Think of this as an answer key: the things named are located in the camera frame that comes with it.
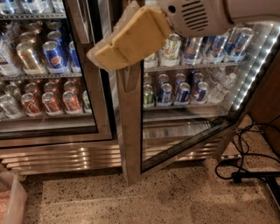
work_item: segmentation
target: floor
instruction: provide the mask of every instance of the floor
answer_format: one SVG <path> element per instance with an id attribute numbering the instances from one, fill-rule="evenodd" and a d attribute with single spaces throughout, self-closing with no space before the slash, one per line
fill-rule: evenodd
<path id="1" fill-rule="evenodd" d="M 242 126 L 250 124 L 246 116 Z M 272 155 L 259 133 L 245 139 L 252 152 Z M 218 178 L 216 160 L 180 162 L 127 186 L 121 169 L 28 176 L 24 224 L 280 223 L 280 210 L 260 180 L 241 184 Z M 280 164 L 246 157 L 250 171 L 280 171 Z M 228 176 L 236 169 L 222 167 Z"/>

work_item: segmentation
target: can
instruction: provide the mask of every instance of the can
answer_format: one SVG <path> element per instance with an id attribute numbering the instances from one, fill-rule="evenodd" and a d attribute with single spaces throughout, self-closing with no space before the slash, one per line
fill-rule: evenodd
<path id="1" fill-rule="evenodd" d="M 179 56 L 180 47 L 181 37 L 176 33 L 169 35 L 163 48 L 163 57 L 166 60 L 176 60 Z"/>
<path id="2" fill-rule="evenodd" d="M 180 83 L 180 85 L 178 86 L 178 91 L 176 93 L 175 101 L 188 102 L 190 93 L 191 93 L 190 85 L 185 82 Z"/>
<path id="3" fill-rule="evenodd" d="M 143 85 L 152 85 L 152 78 L 148 73 L 143 76 Z"/>
<path id="4" fill-rule="evenodd" d="M 47 0 L 20 0 L 25 13 L 28 14 L 41 14 L 50 13 L 51 9 Z"/>
<path id="5" fill-rule="evenodd" d="M 54 93 L 44 93 L 42 95 L 42 102 L 47 112 L 55 113 L 60 112 L 62 109 L 58 97 Z"/>
<path id="6" fill-rule="evenodd" d="M 183 82 L 186 82 L 186 76 L 183 73 L 178 73 L 175 76 L 175 90 L 174 90 L 174 94 L 177 93 L 179 85 Z"/>
<path id="7" fill-rule="evenodd" d="M 204 78 L 203 73 L 195 73 L 193 75 L 192 83 L 191 83 L 192 91 L 194 91 L 199 85 L 199 83 L 203 81 L 203 78 Z"/>
<path id="8" fill-rule="evenodd" d="M 199 57 L 201 42 L 203 38 L 186 38 L 182 46 L 184 58 L 195 60 Z"/>
<path id="9" fill-rule="evenodd" d="M 51 41 L 55 41 L 58 43 L 60 48 L 62 49 L 65 57 L 67 57 L 67 45 L 65 39 L 62 37 L 62 33 L 60 31 L 51 31 L 47 34 L 47 38 Z"/>
<path id="10" fill-rule="evenodd" d="M 80 67 L 80 62 L 79 62 L 78 55 L 77 55 L 77 52 L 76 52 L 73 41 L 71 41 L 70 44 L 69 44 L 69 53 L 70 53 L 70 57 L 71 57 L 72 62 L 73 62 L 73 66 L 74 67 Z"/>
<path id="11" fill-rule="evenodd" d="M 229 55 L 242 56 L 254 34 L 255 32 L 250 28 L 241 28 L 236 34 L 234 44 L 229 52 Z"/>
<path id="12" fill-rule="evenodd" d="M 222 51 L 228 40 L 228 32 L 220 36 L 213 37 L 212 44 L 206 51 L 208 58 L 219 58 L 222 56 Z"/>
<path id="13" fill-rule="evenodd" d="M 52 0 L 53 8 L 57 13 L 65 13 L 65 8 L 62 0 Z"/>
<path id="14" fill-rule="evenodd" d="M 62 68 L 67 66 L 67 59 L 55 41 L 47 41 L 43 44 L 43 53 L 51 68 Z"/>
<path id="15" fill-rule="evenodd" d="M 204 102 L 207 98 L 208 90 L 208 84 L 204 81 L 201 81 L 192 91 L 192 102 Z"/>
<path id="16" fill-rule="evenodd" d="M 62 95 L 62 101 L 64 102 L 67 111 L 77 111 L 81 109 L 81 105 L 78 100 L 78 96 L 75 92 L 67 91 Z"/>
<path id="17" fill-rule="evenodd" d="M 21 43 L 17 46 L 17 55 L 24 63 L 24 67 L 29 70 L 37 70 L 34 75 L 45 72 L 39 54 L 35 51 L 34 45 Z"/>
<path id="18" fill-rule="evenodd" d="M 21 102 L 28 114 L 36 115 L 43 112 L 42 105 L 39 103 L 38 97 L 32 93 L 23 94 Z"/>
<path id="19" fill-rule="evenodd" d="M 143 105 L 154 103 L 154 93 L 152 86 L 147 84 L 143 86 Z"/>
<path id="20" fill-rule="evenodd" d="M 157 77 L 157 93 L 160 91 L 161 86 L 169 82 L 169 77 L 167 74 L 162 73 Z"/>
<path id="21" fill-rule="evenodd" d="M 84 92 L 83 92 L 83 94 L 82 94 L 82 100 L 83 100 L 83 102 L 84 102 L 84 108 L 90 110 L 91 107 L 90 107 L 90 101 L 89 101 L 89 99 L 88 99 L 88 92 L 87 92 L 87 91 L 84 91 Z"/>
<path id="22" fill-rule="evenodd" d="M 169 103 L 171 101 L 172 101 L 172 85 L 170 85 L 169 83 L 165 83 L 160 88 L 157 102 Z"/>
<path id="23" fill-rule="evenodd" d="M 15 97 L 15 99 L 20 102 L 20 98 L 21 98 L 20 87 L 10 84 L 5 87 L 5 93 L 7 95 L 11 95 L 11 96 Z"/>
<path id="24" fill-rule="evenodd" d="M 21 116 L 21 108 L 16 101 L 16 99 L 9 95 L 4 94 L 0 97 L 0 106 L 3 108 L 3 110 L 6 112 L 7 115 L 10 116 Z"/>

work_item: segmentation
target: plastic bottle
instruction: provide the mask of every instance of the plastic bottle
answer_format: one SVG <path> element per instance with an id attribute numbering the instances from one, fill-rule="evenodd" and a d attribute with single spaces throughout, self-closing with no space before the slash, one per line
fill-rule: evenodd
<path id="1" fill-rule="evenodd" d="M 231 73 L 221 78 L 218 85 L 213 89 L 209 95 L 209 102 L 220 103 L 223 101 L 228 91 L 235 85 L 236 74 Z"/>

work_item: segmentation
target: robotic arm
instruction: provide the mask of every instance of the robotic arm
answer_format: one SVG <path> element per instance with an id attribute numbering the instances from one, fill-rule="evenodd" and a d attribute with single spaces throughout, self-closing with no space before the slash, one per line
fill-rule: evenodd
<path id="1" fill-rule="evenodd" d="M 100 68 L 122 69 L 158 51 L 172 29 L 183 37 L 215 36 L 240 23 L 280 21 L 279 9 L 279 0 L 157 0 L 142 8 L 133 1 L 87 56 Z"/>

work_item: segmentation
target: refrigerator door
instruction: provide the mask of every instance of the refrigerator door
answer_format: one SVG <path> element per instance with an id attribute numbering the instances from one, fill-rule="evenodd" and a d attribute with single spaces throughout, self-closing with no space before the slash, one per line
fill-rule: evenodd
<path id="1" fill-rule="evenodd" d="M 221 157 L 249 98 L 279 62 L 279 24 L 241 24 L 236 30 L 234 50 L 228 54 L 221 51 L 222 58 L 214 56 L 219 51 L 215 43 L 225 39 L 230 44 L 230 33 L 229 37 L 212 38 L 209 51 L 203 51 L 202 40 L 184 42 L 172 34 L 161 51 L 139 65 L 116 71 L 121 126 L 118 140 L 123 172 L 130 184 L 180 159 Z M 180 40 L 186 48 L 183 45 L 178 57 L 171 57 Z M 198 41 L 198 49 L 190 49 L 190 43 Z M 196 58 L 189 59 L 187 55 L 196 50 Z M 179 76 L 185 79 L 182 86 Z"/>
<path id="2" fill-rule="evenodd" d="M 17 3 L 0 15 L 1 149 L 112 139 L 109 82 L 85 57 L 100 27 L 89 13 L 97 1 Z"/>

